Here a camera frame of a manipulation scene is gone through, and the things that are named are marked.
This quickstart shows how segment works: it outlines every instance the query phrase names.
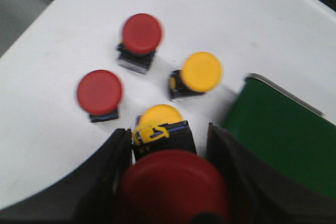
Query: green panel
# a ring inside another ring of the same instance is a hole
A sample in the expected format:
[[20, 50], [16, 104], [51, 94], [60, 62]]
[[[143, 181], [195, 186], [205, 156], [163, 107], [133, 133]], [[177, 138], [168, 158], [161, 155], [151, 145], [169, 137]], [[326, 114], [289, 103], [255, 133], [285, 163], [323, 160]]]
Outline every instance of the green panel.
[[336, 126], [329, 121], [248, 78], [222, 127], [275, 170], [336, 199]]

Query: white table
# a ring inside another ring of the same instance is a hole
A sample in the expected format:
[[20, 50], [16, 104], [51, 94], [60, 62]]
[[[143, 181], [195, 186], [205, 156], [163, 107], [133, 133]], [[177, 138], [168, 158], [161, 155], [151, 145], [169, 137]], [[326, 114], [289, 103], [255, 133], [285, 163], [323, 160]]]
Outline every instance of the white table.
[[[136, 13], [164, 26], [146, 76], [115, 61], [121, 26]], [[55, 0], [0, 59], [0, 208], [65, 176], [155, 104], [180, 110], [203, 154], [208, 122], [220, 122], [250, 72], [335, 123], [335, 39], [336, 13], [318, 0]], [[169, 102], [170, 71], [196, 51], [220, 58], [223, 82], [199, 100]], [[96, 69], [122, 78], [118, 120], [92, 124], [77, 104], [78, 81]]]

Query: yellow button cap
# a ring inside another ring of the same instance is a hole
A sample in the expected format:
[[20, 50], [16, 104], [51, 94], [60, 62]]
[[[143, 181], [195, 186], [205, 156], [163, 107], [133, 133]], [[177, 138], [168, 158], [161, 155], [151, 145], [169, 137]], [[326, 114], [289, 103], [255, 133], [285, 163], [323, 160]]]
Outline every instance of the yellow button cap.
[[188, 88], [196, 92], [207, 92], [220, 83], [223, 69], [214, 55], [196, 52], [186, 60], [180, 73]]
[[153, 122], [156, 125], [165, 123], [178, 123], [183, 121], [183, 118], [179, 111], [167, 104], [159, 104], [147, 109], [140, 117], [139, 125]]

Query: metal edge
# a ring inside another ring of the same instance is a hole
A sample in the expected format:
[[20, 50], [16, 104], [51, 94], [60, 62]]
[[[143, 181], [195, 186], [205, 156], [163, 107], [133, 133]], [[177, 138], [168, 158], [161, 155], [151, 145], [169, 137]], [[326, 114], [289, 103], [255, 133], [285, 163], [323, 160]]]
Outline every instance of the metal edge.
[[313, 106], [309, 105], [308, 103], [302, 101], [300, 98], [296, 97], [295, 95], [291, 94], [290, 92], [288, 92], [287, 90], [283, 89], [282, 87], [280, 87], [279, 85], [276, 85], [274, 82], [268, 80], [266, 77], [257, 74], [257, 73], [250, 73], [246, 78], [245, 81], [247, 79], [255, 79], [258, 81], [263, 82], [264, 84], [270, 86], [271, 88], [275, 89], [276, 91], [278, 91], [279, 93], [285, 95], [286, 97], [288, 97], [289, 99], [297, 102], [298, 104], [300, 104], [301, 106], [305, 107], [306, 109], [310, 110], [311, 112], [313, 112], [314, 114], [323, 117], [324, 114], [323, 112], [319, 111], [318, 109], [314, 108]]

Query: black button base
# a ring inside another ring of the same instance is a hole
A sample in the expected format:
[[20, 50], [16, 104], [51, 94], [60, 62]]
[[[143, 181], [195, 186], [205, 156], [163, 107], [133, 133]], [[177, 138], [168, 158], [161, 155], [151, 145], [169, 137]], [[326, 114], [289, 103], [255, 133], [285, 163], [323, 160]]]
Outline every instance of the black button base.
[[152, 51], [146, 55], [136, 55], [127, 51], [122, 43], [118, 45], [117, 50], [120, 51], [118, 64], [140, 74], [147, 73], [156, 53], [156, 51]]
[[196, 92], [188, 88], [181, 79], [180, 70], [175, 70], [170, 74], [169, 78], [169, 97], [170, 100], [184, 101], [190, 100], [195, 97], [204, 95], [205, 92]]
[[89, 118], [91, 120], [91, 123], [104, 122], [104, 121], [118, 119], [119, 118], [118, 108], [104, 115], [91, 115], [90, 114]]
[[169, 137], [162, 137], [153, 142], [135, 145], [133, 151], [135, 160], [161, 150], [185, 150], [196, 153], [193, 134], [189, 128], [188, 121], [182, 121], [173, 124], [163, 124], [160, 127], [165, 127], [169, 133]]

